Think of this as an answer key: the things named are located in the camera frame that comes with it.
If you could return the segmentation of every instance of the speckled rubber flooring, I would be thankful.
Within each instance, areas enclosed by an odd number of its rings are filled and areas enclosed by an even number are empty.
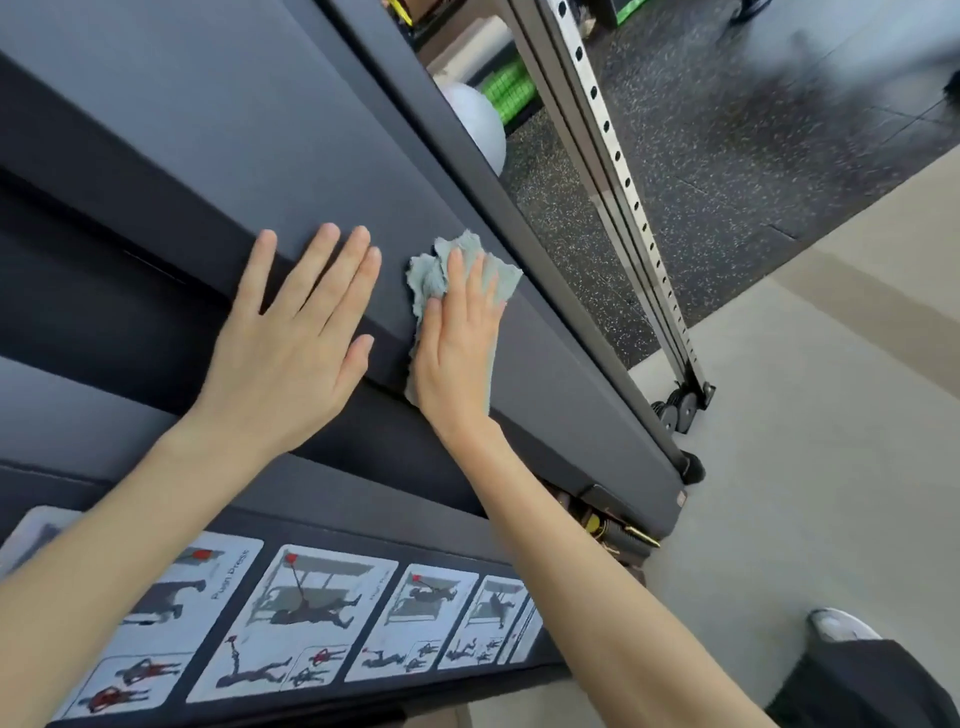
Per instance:
[[[731,28],[735,6],[647,0],[588,44],[688,324],[960,142],[953,0],[773,0]],[[545,111],[502,181],[623,362],[655,351]]]

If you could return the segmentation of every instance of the left hand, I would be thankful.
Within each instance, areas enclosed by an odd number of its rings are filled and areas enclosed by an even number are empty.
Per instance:
[[[203,390],[183,418],[202,441],[266,464],[302,445],[344,408],[367,371],[373,337],[351,339],[370,302],[381,255],[367,229],[355,228],[318,285],[339,238],[337,226],[321,226],[261,314],[276,234],[259,234]]]

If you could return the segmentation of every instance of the printed human figure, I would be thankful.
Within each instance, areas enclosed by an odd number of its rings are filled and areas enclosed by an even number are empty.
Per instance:
[[[288,657],[286,661],[282,663],[270,663],[269,665],[264,665],[258,669],[248,669],[240,671],[240,652],[236,648],[236,637],[228,637],[227,643],[230,645],[230,657],[233,659],[233,672],[229,675],[224,675],[222,678],[217,680],[218,688],[229,688],[231,685],[236,685],[237,683],[255,683],[260,680],[267,680],[271,683],[282,683],[283,678],[286,677],[286,673],[275,677],[270,670],[278,669],[280,667],[287,667],[290,665],[293,660],[292,657]]]
[[[93,693],[90,697],[83,698],[80,704],[85,706],[91,715],[95,715],[114,705],[141,703],[144,700],[150,700],[150,691],[125,691],[111,685],[109,688]]]
[[[460,648],[460,640],[457,640],[457,646],[453,649],[448,649],[446,651],[446,659],[451,663],[455,663],[457,660],[460,660],[464,657],[472,657],[473,650],[477,646],[477,639],[474,637],[469,643],[464,645],[464,648]]]
[[[320,683],[322,685],[326,680],[323,675],[326,675],[328,672],[330,672],[328,669],[310,669],[309,667],[305,667],[294,675],[290,682],[294,684],[295,688],[299,688],[304,683]]]
[[[316,624],[317,622],[328,621],[341,629],[347,629],[353,622],[353,617],[346,620],[340,619],[340,613],[345,607],[355,607],[362,598],[362,595],[353,599],[343,599],[338,596],[322,606],[311,607],[310,602],[301,597],[300,604],[295,609],[279,609],[274,612],[274,615],[270,617],[270,624],[297,624],[305,621]]]
[[[322,665],[323,663],[340,661],[344,659],[344,655],[347,654],[345,649],[338,649],[335,652],[331,652],[326,647],[324,647],[320,652],[310,658],[310,664],[313,667],[317,665]]]
[[[174,667],[180,667],[180,663],[155,663],[149,657],[145,657],[126,669],[118,669],[116,676],[123,678],[124,685],[129,687],[160,675],[179,675],[180,671]]]
[[[515,606],[512,601],[501,601],[500,592],[494,592],[490,597],[490,608],[493,610],[493,615],[500,620],[500,629],[503,629],[503,624],[507,620],[507,612],[511,607]]]
[[[403,655],[399,653],[395,653],[390,657],[384,657],[382,649],[372,649],[369,651],[371,655],[376,655],[376,657],[364,660],[363,663],[361,663],[363,667],[386,667],[387,665],[403,664]]]
[[[414,581],[417,582],[417,586],[410,590],[410,597],[414,601],[435,602],[445,599],[453,601],[457,595],[457,590],[453,587],[447,587],[446,589],[435,587],[416,576]]]
[[[206,589],[206,581],[158,581],[140,597],[130,610],[132,615],[156,615],[157,619],[124,619],[124,624],[163,624],[170,617],[179,619],[183,614],[183,605],[177,603],[177,595],[183,589]]]

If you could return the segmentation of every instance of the hand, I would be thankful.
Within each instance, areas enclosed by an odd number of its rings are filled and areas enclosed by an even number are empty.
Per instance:
[[[370,301],[380,251],[370,247],[366,228],[354,229],[314,288],[339,238],[337,226],[323,225],[261,314],[276,234],[257,237],[203,390],[183,418],[204,445],[212,439],[266,464],[344,408],[373,345],[369,335],[350,340]]]
[[[453,249],[446,296],[427,301],[420,327],[414,359],[420,411],[448,448],[488,419],[490,356],[506,304],[494,302],[496,276],[483,289],[483,262],[480,254],[466,279],[463,253]]]

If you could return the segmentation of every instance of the gray panel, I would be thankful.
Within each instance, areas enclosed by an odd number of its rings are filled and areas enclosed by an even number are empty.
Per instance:
[[[172,415],[0,357],[0,461],[116,482]],[[258,514],[508,562],[490,522],[294,455],[232,503]]]
[[[324,219],[366,224],[385,262],[368,316],[411,339],[406,261],[465,223],[284,6],[19,0],[0,13],[8,56],[247,230],[275,227],[286,255]],[[70,190],[56,193],[70,202]],[[492,235],[485,242],[509,258]],[[198,275],[186,265],[201,246],[180,243],[167,259]],[[204,266],[201,278],[232,290],[232,262]],[[650,530],[668,532],[677,472],[595,367],[545,323],[530,303],[538,295],[526,285],[508,308],[494,409],[617,493]]]

